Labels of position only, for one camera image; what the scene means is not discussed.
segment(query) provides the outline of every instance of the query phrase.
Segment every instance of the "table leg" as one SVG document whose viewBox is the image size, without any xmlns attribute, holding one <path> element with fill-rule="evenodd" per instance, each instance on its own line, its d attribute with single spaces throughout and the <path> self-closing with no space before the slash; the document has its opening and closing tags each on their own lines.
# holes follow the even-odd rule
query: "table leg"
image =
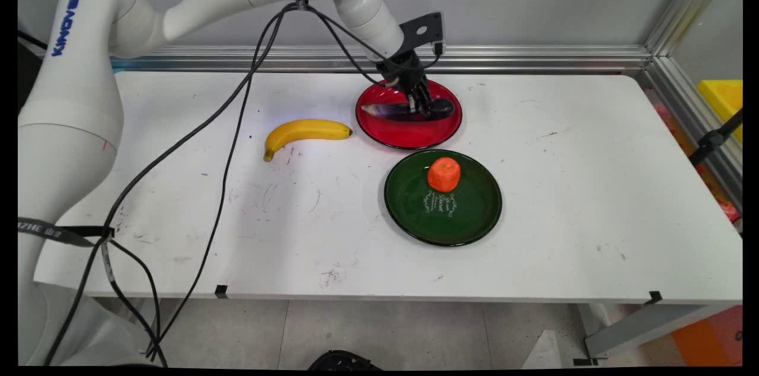
<svg viewBox="0 0 759 376">
<path fill-rule="evenodd" d="M 647 343 L 657 337 L 718 314 L 732 305 L 659 305 L 644 306 L 627 317 L 604 325 L 604 312 L 598 304 L 580 305 L 580 316 L 588 337 L 585 346 L 591 358 L 602 358 L 615 352 Z"/>
</svg>

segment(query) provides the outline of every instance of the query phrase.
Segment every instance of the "black gripper bracket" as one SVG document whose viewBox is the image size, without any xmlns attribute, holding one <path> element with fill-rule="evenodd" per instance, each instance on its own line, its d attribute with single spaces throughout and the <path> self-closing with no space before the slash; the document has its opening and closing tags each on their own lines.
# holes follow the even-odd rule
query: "black gripper bracket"
<svg viewBox="0 0 759 376">
<path fill-rule="evenodd" d="M 431 43 L 436 55 L 445 49 L 445 37 L 442 32 L 442 13 L 425 14 L 422 17 L 400 24 L 403 32 L 403 44 L 395 55 L 408 52 L 424 44 Z"/>
</svg>

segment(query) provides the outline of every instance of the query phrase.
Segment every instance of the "green plate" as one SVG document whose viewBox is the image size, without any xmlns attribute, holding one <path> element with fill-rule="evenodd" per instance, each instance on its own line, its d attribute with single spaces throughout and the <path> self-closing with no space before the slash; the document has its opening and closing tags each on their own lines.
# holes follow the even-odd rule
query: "green plate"
<svg viewBox="0 0 759 376">
<path fill-rule="evenodd" d="M 428 185 L 429 166 L 442 157 L 461 166 L 461 180 L 447 194 Z M 409 155 L 390 170 L 385 206 L 414 238 L 436 246 L 463 246 L 495 227 L 502 198 L 498 182 L 482 164 L 459 152 L 430 149 Z"/>
</svg>

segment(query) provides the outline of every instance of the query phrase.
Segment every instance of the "black object on floor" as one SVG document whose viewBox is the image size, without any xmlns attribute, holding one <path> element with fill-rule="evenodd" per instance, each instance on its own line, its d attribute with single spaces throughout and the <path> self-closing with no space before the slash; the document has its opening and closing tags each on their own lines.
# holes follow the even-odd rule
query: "black object on floor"
<svg viewBox="0 0 759 376">
<path fill-rule="evenodd" d="M 308 370 L 354 370 L 354 371 L 382 371 L 371 361 L 348 351 L 328 351 L 322 354 Z"/>
<path fill-rule="evenodd" d="M 742 124 L 743 108 L 740 108 L 722 127 L 711 130 L 699 139 L 699 148 L 688 157 L 691 160 L 691 164 L 697 166 L 704 162 L 709 157 L 709 154 L 719 149 L 730 138 L 732 132 L 737 130 Z"/>
</svg>

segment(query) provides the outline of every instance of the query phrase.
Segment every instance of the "plate rim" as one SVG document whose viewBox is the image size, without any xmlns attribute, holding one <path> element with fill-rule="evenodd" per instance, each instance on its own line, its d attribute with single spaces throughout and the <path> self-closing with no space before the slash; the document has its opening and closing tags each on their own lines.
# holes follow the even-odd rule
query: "plate rim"
<svg viewBox="0 0 759 376">
<path fill-rule="evenodd" d="M 402 162 L 404 162 L 405 160 L 408 160 L 410 157 L 414 157 L 414 155 L 425 154 L 426 152 L 451 152 L 452 154 L 461 155 L 462 157 L 472 160 L 475 163 L 479 164 L 483 168 L 483 170 L 485 170 L 485 172 L 490 176 L 490 178 L 493 179 L 493 183 L 496 185 L 496 190 L 498 190 L 498 213 L 496 214 L 496 217 L 494 218 L 493 224 L 490 227 L 486 228 L 485 231 L 482 233 L 482 235 L 477 236 L 477 238 L 472 239 L 470 241 L 463 241 L 463 243 L 455 243 L 455 244 L 436 243 L 436 241 L 429 241 L 428 239 L 421 238 L 419 235 L 416 235 L 415 233 L 413 233 L 412 231 L 404 227 L 404 225 L 401 224 L 401 222 L 399 222 L 398 219 L 396 219 L 396 215 L 393 214 L 393 211 L 391 211 L 390 205 L 388 205 L 388 200 L 387 200 L 388 182 L 390 182 L 390 176 L 393 175 L 393 171 L 395 171 L 396 168 L 398 168 L 398 166 L 401 165 Z M 476 243 L 477 241 L 480 241 L 480 239 L 485 238 L 488 234 L 490 234 L 491 231 L 493 231 L 496 225 L 498 225 L 498 221 L 501 220 L 501 213 L 503 211 L 503 194 L 501 193 L 501 186 L 498 184 L 496 177 L 493 176 L 493 173 L 491 173 L 490 170 L 488 170 L 485 165 L 475 160 L 474 158 L 469 157 L 469 155 L 462 154 L 461 152 L 458 152 L 458 151 L 451 151 L 450 149 L 425 149 L 424 151 L 414 152 L 414 154 L 406 155 L 406 157 L 403 157 L 400 161 L 398 161 L 393 166 L 393 168 L 391 168 L 391 170 L 387 174 L 387 177 L 385 177 L 385 187 L 383 189 L 382 195 L 385 200 L 385 209 L 387 209 L 387 212 L 388 214 L 390 214 L 390 217 L 393 219 L 393 222 L 395 222 L 396 225 L 398 225 L 398 227 L 401 228 L 401 230 L 403 230 L 403 232 L 406 232 L 410 236 L 414 237 L 415 239 L 419 241 L 422 241 L 423 243 L 433 244 L 433 246 L 438 246 L 438 247 L 459 247 L 459 246 L 466 246 L 466 244 Z"/>
<path fill-rule="evenodd" d="M 448 87 L 440 84 L 440 82 L 432 81 L 431 79 L 428 79 L 428 81 L 429 82 L 434 82 L 435 84 L 439 85 L 440 87 L 448 90 Z M 356 124 L 358 124 L 358 128 L 360 128 L 361 131 L 363 131 L 364 135 L 368 136 L 369 139 L 377 142 L 378 144 L 383 144 L 385 146 L 390 146 L 390 147 L 393 147 L 395 149 L 403 149 L 404 151 L 422 151 L 423 149 L 429 149 L 431 147 L 435 147 L 435 146 L 437 146 L 439 144 L 445 143 L 445 141 L 447 141 L 448 139 L 452 138 L 453 135 L 455 135 L 458 132 L 459 128 L 461 128 L 461 124 L 464 123 L 464 109 L 461 108 L 461 102 L 458 101 L 458 97 L 456 97 L 456 95 L 453 94 L 453 92 L 451 90 L 448 90 L 448 92 L 451 93 L 451 95 L 453 96 L 453 98 L 456 99 L 456 103 L 458 103 L 458 108 L 459 108 L 459 111 L 461 112 L 461 119 L 458 120 L 458 125 L 456 125 L 456 128 L 453 130 L 453 133 L 451 133 L 449 136 L 447 136 L 447 138 L 445 138 L 444 140 L 439 141 L 436 144 L 431 144 L 431 145 L 428 145 L 428 146 L 420 146 L 420 147 L 408 147 L 408 146 L 391 145 L 391 144 L 388 144 L 387 142 L 380 141 L 380 139 L 377 139 L 377 138 L 375 138 L 375 136 L 370 135 L 369 132 L 366 131 L 366 128 L 363 127 L 363 124 L 361 124 L 361 120 L 358 119 L 358 103 L 361 102 L 361 97 L 363 97 L 363 94 L 366 93 L 372 87 L 374 87 L 374 84 L 372 84 L 371 86 L 367 87 L 366 90 L 364 90 L 363 92 L 361 92 L 360 95 L 358 95 L 358 98 L 356 100 L 356 107 L 355 107 L 355 110 L 353 111 L 353 116 L 356 117 Z"/>
</svg>

